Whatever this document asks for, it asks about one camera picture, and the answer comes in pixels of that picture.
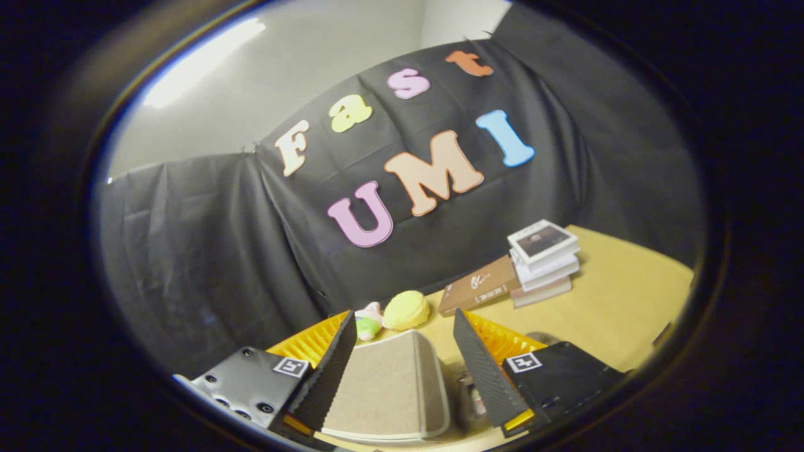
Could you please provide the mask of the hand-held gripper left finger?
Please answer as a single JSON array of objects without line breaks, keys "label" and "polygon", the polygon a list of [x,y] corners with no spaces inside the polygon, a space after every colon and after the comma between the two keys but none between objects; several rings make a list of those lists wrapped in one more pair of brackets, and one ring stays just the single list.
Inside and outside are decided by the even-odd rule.
[{"label": "hand-held gripper left finger", "polygon": [[344,311],[263,350],[245,346],[175,381],[216,414],[282,441],[312,441],[322,429],[357,341]]}]

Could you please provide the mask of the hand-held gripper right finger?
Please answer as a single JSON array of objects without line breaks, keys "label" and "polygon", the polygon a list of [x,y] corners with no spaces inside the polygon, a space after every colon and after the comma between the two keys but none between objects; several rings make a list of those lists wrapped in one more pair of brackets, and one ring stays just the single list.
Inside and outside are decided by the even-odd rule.
[{"label": "hand-held gripper right finger", "polygon": [[507,438],[575,414],[626,377],[573,343],[545,345],[462,309],[453,336],[489,421]]}]

